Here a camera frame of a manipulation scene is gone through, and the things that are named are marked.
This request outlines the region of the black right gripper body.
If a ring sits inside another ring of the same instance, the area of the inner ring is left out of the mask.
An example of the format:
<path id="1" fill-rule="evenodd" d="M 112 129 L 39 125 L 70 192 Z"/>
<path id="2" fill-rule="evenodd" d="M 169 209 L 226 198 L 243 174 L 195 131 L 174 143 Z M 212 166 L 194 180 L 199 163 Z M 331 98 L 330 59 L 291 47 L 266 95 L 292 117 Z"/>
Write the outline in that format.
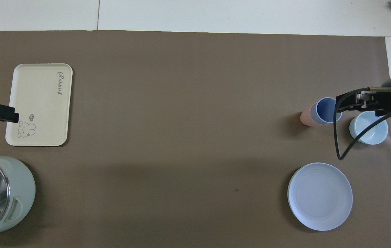
<path id="1" fill-rule="evenodd" d="M 391 113 L 391 88 L 367 88 L 366 111 L 375 111 L 376 116 Z"/>

